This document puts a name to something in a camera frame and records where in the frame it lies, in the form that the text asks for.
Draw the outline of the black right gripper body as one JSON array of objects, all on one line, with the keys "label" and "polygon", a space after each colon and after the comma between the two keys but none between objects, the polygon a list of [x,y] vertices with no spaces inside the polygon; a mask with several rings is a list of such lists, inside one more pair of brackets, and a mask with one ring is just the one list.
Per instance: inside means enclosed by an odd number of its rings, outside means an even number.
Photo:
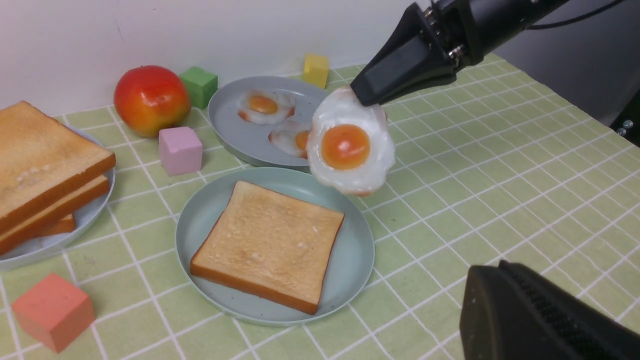
[{"label": "black right gripper body", "polygon": [[493,52],[491,0],[431,0],[424,11],[455,68],[468,68]]}]

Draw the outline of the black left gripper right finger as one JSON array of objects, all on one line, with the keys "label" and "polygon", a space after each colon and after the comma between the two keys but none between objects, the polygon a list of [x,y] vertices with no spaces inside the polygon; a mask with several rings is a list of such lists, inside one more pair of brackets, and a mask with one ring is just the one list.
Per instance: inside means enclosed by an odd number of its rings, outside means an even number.
[{"label": "black left gripper right finger", "polygon": [[521,263],[473,265],[461,318],[467,360],[637,360],[638,333]]}]

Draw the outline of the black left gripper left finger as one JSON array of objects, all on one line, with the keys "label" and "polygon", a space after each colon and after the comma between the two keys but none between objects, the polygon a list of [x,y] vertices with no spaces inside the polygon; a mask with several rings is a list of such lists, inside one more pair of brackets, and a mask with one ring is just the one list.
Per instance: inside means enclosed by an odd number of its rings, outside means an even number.
[{"label": "black left gripper left finger", "polygon": [[437,27],[416,3],[404,10],[387,42],[350,82],[364,106],[383,105],[457,79],[457,64]]}]

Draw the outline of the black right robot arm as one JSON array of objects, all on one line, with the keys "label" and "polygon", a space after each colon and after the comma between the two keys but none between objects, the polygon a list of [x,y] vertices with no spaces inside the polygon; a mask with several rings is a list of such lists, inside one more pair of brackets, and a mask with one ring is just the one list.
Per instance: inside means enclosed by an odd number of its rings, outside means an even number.
[{"label": "black right robot arm", "polygon": [[364,106],[449,85],[459,71],[564,5],[562,0],[437,0],[410,4],[379,52],[352,80]]}]

